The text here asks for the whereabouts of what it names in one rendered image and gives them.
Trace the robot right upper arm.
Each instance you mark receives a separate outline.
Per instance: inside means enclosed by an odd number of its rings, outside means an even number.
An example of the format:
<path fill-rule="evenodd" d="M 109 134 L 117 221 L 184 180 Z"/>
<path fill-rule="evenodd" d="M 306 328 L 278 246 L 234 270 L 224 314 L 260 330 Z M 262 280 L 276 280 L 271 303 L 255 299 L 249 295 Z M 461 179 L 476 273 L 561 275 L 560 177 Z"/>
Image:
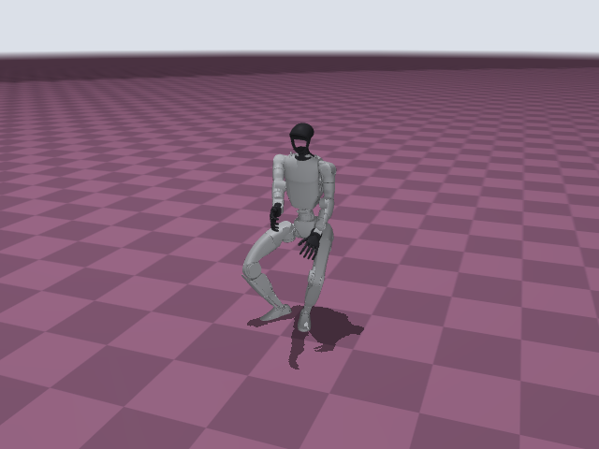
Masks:
<path fill-rule="evenodd" d="M 284 161 L 287 155 L 277 154 L 273 158 L 272 179 L 275 181 L 275 188 L 286 191 Z"/>

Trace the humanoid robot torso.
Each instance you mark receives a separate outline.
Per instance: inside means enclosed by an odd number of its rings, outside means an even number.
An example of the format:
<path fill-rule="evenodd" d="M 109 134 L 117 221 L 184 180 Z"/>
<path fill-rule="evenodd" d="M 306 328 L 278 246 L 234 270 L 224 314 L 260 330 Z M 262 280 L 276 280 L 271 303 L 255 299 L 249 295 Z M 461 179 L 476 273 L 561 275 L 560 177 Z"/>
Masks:
<path fill-rule="evenodd" d="M 297 238 L 308 238 L 317 217 L 314 216 L 313 208 L 319 203 L 323 195 L 323 176 L 319 172 L 319 161 L 321 157 L 310 154 L 305 157 L 312 157 L 305 161 L 295 158 L 299 156 L 292 153 L 284 161 L 286 192 L 292 207 L 297 208 L 298 218 L 294 221 L 295 235 Z"/>

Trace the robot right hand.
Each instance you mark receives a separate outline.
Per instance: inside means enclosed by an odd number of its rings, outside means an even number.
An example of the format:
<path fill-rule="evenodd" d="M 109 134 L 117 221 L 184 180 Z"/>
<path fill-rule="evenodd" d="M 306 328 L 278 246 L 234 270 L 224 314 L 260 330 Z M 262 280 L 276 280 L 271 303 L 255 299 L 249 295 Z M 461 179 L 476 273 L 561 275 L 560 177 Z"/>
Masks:
<path fill-rule="evenodd" d="M 279 225 L 278 223 L 276 223 L 276 220 L 279 220 L 277 217 L 281 216 L 281 203 L 275 203 L 274 206 L 271 208 L 270 210 L 270 225 L 271 225 L 271 230 L 275 231 L 275 232 L 279 232 L 278 229 L 275 228 L 279 228 L 278 226 L 275 225 Z"/>

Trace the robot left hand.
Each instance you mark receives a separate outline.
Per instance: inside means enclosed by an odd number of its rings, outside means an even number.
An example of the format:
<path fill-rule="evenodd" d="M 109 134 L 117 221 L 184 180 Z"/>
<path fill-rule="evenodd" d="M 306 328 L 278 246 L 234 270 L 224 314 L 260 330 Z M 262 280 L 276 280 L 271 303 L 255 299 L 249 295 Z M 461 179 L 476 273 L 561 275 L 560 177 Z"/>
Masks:
<path fill-rule="evenodd" d="M 313 254 L 313 252 L 314 252 L 314 256 L 313 256 L 313 258 L 312 258 L 312 260 L 314 260 L 314 258 L 315 258 L 315 257 L 316 257 L 316 255 L 317 255 L 317 251 L 318 251 L 318 248 L 319 248 L 319 240 L 321 239 L 321 237 L 322 237 L 322 234 L 321 234 L 321 236 L 320 236 L 320 235 L 319 235 L 317 232 L 314 232 L 314 229 L 313 229 L 313 230 L 311 231 L 311 234 L 310 234 L 310 236 L 308 236 L 308 238 L 305 238 L 305 239 L 303 239 L 302 241 L 300 241 L 300 242 L 299 242 L 299 244 L 298 244 L 298 245 L 300 246 L 300 245 L 301 245 L 303 242 L 305 242 L 305 241 L 307 240 L 307 241 L 306 241 L 306 244 L 304 245 L 304 247 L 302 248 L 302 250 L 301 250 L 301 252 L 300 252 L 299 254 L 302 254 L 302 253 L 303 253 L 303 251 L 305 250 L 305 248 L 306 248 L 307 246 L 309 246 L 309 247 L 308 247 L 308 249 L 307 249 L 307 251 L 306 251 L 306 253 L 305 253 L 305 255 L 303 256 L 303 258 L 305 258 L 305 256 L 307 255 L 307 253 L 308 253 L 308 252 L 310 251 L 310 249 L 312 248 L 312 250 L 311 250 L 311 252 L 310 252 L 310 254 L 309 254 L 309 256 L 308 256 L 308 258 L 307 258 L 307 259 L 310 259 L 311 255 L 312 255 L 312 254 Z M 314 249 L 315 249 L 315 251 L 314 251 Z"/>

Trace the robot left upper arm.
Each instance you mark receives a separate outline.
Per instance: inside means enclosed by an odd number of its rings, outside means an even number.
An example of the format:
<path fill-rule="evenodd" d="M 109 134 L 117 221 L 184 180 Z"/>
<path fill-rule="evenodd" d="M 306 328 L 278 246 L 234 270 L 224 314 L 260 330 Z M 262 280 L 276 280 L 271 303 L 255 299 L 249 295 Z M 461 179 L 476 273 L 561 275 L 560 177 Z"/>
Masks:
<path fill-rule="evenodd" d="M 329 200 L 334 200 L 336 166 L 330 162 L 319 161 L 319 172 L 323 176 L 324 197 L 319 200 L 320 209 L 328 207 Z"/>

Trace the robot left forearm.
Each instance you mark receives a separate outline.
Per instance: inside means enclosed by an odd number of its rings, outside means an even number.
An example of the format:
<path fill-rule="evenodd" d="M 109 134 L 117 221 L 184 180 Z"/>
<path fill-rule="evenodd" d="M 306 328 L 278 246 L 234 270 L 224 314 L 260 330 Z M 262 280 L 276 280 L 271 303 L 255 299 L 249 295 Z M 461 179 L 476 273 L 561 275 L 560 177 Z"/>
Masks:
<path fill-rule="evenodd" d="M 317 222 L 314 225 L 314 232 L 317 232 L 320 236 L 322 234 L 322 232 L 325 230 L 326 228 L 326 224 L 328 223 L 328 220 L 330 219 L 332 213 L 333 213 L 333 208 L 334 208 L 334 200 L 331 198 L 329 200 L 328 203 L 328 207 L 326 209 L 322 209 L 319 211 L 319 215 L 317 217 Z"/>

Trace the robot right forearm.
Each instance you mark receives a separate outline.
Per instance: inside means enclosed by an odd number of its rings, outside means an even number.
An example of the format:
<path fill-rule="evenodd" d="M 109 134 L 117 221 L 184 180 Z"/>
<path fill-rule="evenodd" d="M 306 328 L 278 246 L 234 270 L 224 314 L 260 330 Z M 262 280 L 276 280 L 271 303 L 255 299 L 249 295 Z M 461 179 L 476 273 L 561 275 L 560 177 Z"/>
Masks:
<path fill-rule="evenodd" d="M 284 213 L 285 192 L 282 189 L 275 188 L 275 181 L 273 181 L 273 183 L 272 183 L 271 197 L 272 197 L 272 206 L 274 206 L 275 203 L 281 203 L 282 204 L 281 211 L 282 211 L 282 213 Z"/>

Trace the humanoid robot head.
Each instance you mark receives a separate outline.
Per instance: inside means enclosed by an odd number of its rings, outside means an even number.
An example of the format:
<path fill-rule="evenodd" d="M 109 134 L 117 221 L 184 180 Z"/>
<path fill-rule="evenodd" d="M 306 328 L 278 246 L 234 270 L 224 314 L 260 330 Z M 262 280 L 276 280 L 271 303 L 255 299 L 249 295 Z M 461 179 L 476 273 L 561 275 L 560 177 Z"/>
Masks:
<path fill-rule="evenodd" d="M 305 161 L 305 160 L 312 158 L 311 156 L 314 157 L 314 155 L 309 152 L 309 144 L 310 144 L 310 141 L 311 141 L 311 138 L 313 135 L 314 135 L 314 130 L 307 123 L 299 123 L 299 124 L 295 125 L 293 127 L 293 129 L 291 130 L 289 136 L 291 138 L 291 143 L 292 143 L 292 147 L 293 147 L 294 151 L 299 155 L 299 156 L 295 155 L 295 158 L 297 160 Z M 302 147 L 302 146 L 296 147 L 294 139 L 307 141 L 306 147 Z M 307 155 L 307 154 L 310 154 L 311 156 L 305 157 L 305 155 Z"/>

